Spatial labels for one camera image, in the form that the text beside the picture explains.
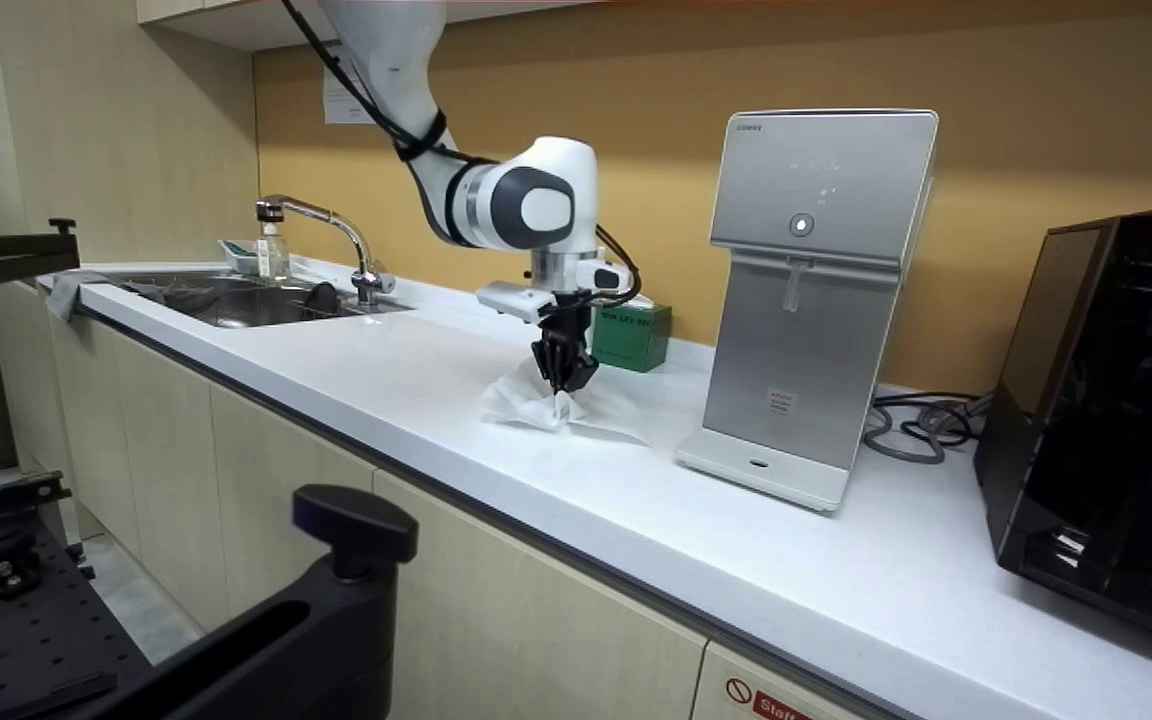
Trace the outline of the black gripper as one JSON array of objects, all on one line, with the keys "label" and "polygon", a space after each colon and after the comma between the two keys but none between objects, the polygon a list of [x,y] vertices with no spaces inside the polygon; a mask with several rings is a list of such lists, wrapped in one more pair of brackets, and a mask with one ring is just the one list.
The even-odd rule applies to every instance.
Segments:
[{"label": "black gripper", "polygon": [[588,351],[594,301],[559,297],[541,316],[541,335],[532,339],[532,360],[552,393],[579,393],[601,360]]}]

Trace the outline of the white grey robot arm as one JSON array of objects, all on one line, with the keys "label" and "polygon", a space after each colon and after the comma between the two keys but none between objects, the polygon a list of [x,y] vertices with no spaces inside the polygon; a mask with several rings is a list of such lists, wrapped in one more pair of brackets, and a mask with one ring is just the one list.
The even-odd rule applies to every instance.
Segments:
[{"label": "white grey robot arm", "polygon": [[432,56],[445,0],[321,0],[346,75],[392,134],[432,232],[458,248],[519,250],[530,278],[477,291],[491,312],[537,326],[532,365],[552,393],[594,379],[595,301],[595,153],[572,134],[537,134],[514,156],[463,139],[435,94]]}]

